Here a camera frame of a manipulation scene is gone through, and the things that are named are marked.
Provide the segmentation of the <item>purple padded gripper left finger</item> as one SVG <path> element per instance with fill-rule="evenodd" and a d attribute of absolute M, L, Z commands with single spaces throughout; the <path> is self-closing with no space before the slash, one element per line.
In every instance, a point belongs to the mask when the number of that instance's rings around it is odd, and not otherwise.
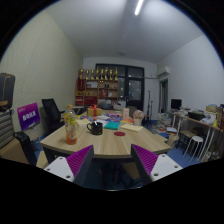
<path fill-rule="evenodd" d="M 45 171 L 81 186 L 94 155 L 94 146 L 89 145 L 68 157 L 59 156 Z"/>

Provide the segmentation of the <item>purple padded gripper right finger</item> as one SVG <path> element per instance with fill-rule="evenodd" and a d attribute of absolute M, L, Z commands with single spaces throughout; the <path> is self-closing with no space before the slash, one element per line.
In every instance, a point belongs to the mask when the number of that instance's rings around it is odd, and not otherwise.
<path fill-rule="evenodd" d="M 148 185 L 182 169 L 167 154 L 156 155 L 138 145 L 131 145 L 131 155 L 143 185 Z"/>

